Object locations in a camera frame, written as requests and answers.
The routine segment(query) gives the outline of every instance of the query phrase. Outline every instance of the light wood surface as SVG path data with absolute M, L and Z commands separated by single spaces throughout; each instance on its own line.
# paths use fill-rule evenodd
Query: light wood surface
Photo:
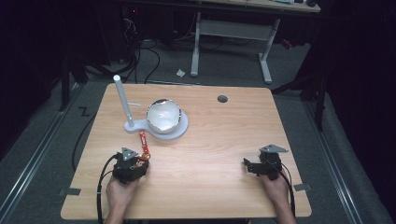
M 159 99 L 176 101 L 189 117 L 179 139 L 164 142 L 147 133 L 151 153 L 146 176 L 140 180 L 128 218 L 274 217 L 274 207 L 260 179 L 248 173 L 243 158 L 259 162 L 259 148 L 275 144 L 289 150 L 280 154 L 292 184 L 301 184 L 296 163 L 271 92 L 265 88 L 124 85 L 134 119 L 143 119 Z M 227 103 L 218 96 L 228 97 Z M 99 107 L 62 217 L 96 219 L 96 186 L 106 161 L 121 147 L 142 153 L 138 133 L 125 132 L 125 115 L 116 86 L 110 84 Z M 107 167 L 110 171 L 114 162 Z M 108 205 L 103 182 L 102 206 Z M 296 215 L 307 217 L 311 207 L 304 191 L 295 192 Z
M 301 11 L 301 12 L 320 12 L 320 7 L 316 4 L 314 7 L 309 7 L 306 0 L 303 3 L 285 4 L 271 0 L 202 0 L 203 2 L 219 3 L 226 5 L 238 5 L 244 7 L 263 7 L 279 10 Z

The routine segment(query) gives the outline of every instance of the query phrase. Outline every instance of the white cylindrical rod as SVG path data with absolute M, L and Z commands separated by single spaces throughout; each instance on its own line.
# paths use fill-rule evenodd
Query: white cylindrical rod
M 115 75 L 113 77 L 113 79 L 114 79 L 114 82 L 116 83 L 117 91 L 119 92 L 120 100 L 121 100 L 122 107 L 124 109 L 128 124 L 130 127 L 134 127 L 134 119 L 132 118 L 131 110 L 129 109 L 128 101 L 126 100 L 126 95 L 125 95 L 125 91 L 122 87 L 121 78 L 119 75 Z

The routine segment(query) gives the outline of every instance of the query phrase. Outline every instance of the person's hand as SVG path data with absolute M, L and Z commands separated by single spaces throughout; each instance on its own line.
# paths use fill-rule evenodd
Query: person's hand
M 134 197 L 134 190 L 138 183 L 139 179 L 136 179 L 123 185 L 118 179 L 111 176 L 106 189 L 107 200 L 110 206 L 106 224 L 120 224 L 123 221 L 126 208 Z
M 276 216 L 280 224 L 295 224 L 296 219 L 289 204 L 289 186 L 286 180 L 278 175 L 277 179 L 270 180 L 266 175 L 260 175 L 264 182 L 268 197 L 275 206 Z

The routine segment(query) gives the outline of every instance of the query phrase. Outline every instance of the round white base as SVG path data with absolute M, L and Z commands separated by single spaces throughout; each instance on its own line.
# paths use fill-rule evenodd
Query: round white base
M 177 128 L 172 131 L 171 133 L 156 133 L 154 132 L 148 125 L 148 122 L 145 119 L 134 119 L 134 127 L 130 127 L 128 121 L 125 122 L 124 128 L 127 133 L 134 133 L 140 130 L 145 130 L 151 135 L 153 135 L 156 138 L 162 139 L 162 140 L 175 140 L 179 138 L 181 135 L 183 135 L 184 132 L 187 131 L 187 128 L 189 127 L 189 118 L 187 117 L 186 113 L 184 111 L 181 111 L 181 119 L 180 123 L 178 124 Z

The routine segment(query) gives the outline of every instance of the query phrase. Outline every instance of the tabletop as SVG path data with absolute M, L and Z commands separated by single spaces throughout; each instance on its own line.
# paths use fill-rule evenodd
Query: tabletop
M 178 103 L 189 118 L 187 131 L 173 141 L 146 134 L 151 159 L 140 179 L 126 218 L 274 217 L 275 209 L 263 183 L 248 173 L 243 159 L 260 162 L 259 148 L 270 144 L 287 149 L 280 159 L 290 170 L 293 185 L 302 184 L 287 136 L 270 90 L 245 87 L 209 87 L 124 84 L 134 119 L 144 119 L 159 99 Z M 228 101 L 221 103 L 219 96 Z M 108 85 L 92 125 L 61 215 L 65 219 L 96 219 L 96 187 L 106 161 L 122 147 L 142 153 L 139 133 L 127 133 L 120 97 Z M 113 164 L 108 165 L 111 171 Z M 102 207 L 106 217 L 106 183 Z M 305 191 L 295 191 L 296 216 L 308 217 L 311 207 Z

